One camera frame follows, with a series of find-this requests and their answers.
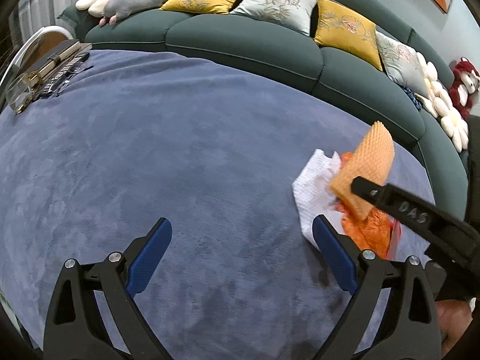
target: orange plastic bag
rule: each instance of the orange plastic bag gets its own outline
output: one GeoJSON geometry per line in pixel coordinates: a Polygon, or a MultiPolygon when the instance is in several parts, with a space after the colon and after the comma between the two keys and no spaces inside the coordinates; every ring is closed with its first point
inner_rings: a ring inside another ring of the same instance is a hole
{"type": "MultiPolygon", "coordinates": [[[[348,152],[342,155],[343,167],[352,157],[348,152]]],[[[337,210],[343,213],[342,227],[360,250],[370,249],[379,257],[386,259],[390,246],[390,220],[385,212],[373,207],[365,220],[357,220],[348,207],[343,203],[337,204],[337,210]]]]}
{"type": "Polygon", "coordinates": [[[385,183],[395,157],[392,136],[381,122],[375,122],[350,157],[350,161],[334,176],[329,188],[362,221],[373,205],[352,193],[350,186],[357,176],[379,185],[385,183]]]}

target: blue blanket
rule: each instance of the blue blanket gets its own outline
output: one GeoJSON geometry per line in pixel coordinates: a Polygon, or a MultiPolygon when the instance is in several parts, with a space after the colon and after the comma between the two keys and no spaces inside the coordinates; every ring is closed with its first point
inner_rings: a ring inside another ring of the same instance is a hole
{"type": "MultiPolygon", "coordinates": [[[[311,358],[350,296],[303,238],[291,185],[315,149],[352,151],[369,126],[202,59],[90,61],[59,97],[0,115],[0,287],[21,323],[42,345],[64,261],[101,261],[164,216],[172,242],[135,301],[174,358],[311,358]]],[[[395,150],[389,181],[433,201],[423,167],[395,150]]],[[[398,258],[425,246],[405,229],[398,258]]]]}

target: eyeglasses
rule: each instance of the eyeglasses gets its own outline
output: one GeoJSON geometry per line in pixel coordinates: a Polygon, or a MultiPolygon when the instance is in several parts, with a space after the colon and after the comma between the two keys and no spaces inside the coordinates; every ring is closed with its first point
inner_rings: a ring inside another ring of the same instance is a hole
{"type": "Polygon", "coordinates": [[[50,79],[45,87],[40,92],[41,97],[49,97],[51,95],[60,95],[63,90],[68,86],[73,76],[87,71],[92,68],[92,64],[87,64],[84,60],[78,60],[70,66],[65,66],[63,69],[60,69],[58,73],[50,79]]]}

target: wall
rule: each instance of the wall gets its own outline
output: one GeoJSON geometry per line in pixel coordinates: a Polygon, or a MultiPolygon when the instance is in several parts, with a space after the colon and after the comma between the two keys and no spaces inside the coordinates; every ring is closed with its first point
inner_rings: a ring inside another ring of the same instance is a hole
{"type": "Polygon", "coordinates": [[[448,14],[432,0],[378,0],[411,25],[447,64],[466,56],[480,69],[480,27],[463,0],[452,0],[448,14]]]}

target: green sofa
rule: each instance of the green sofa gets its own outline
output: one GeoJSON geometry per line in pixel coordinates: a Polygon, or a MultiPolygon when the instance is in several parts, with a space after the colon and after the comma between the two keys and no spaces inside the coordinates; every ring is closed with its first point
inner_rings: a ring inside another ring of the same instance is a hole
{"type": "MultiPolygon", "coordinates": [[[[449,88],[450,68],[409,25],[376,0],[334,0],[377,24],[378,31],[410,45],[432,61],[449,88]]],[[[312,33],[318,12],[313,13],[312,33]]],[[[467,176],[450,139],[426,111],[369,63],[342,50],[319,47],[311,37],[288,28],[237,15],[193,15],[152,9],[115,26],[66,9],[60,19],[96,49],[171,51],[258,74],[309,93],[372,124],[380,120],[394,140],[425,167],[436,205],[463,219],[467,176]]]]}

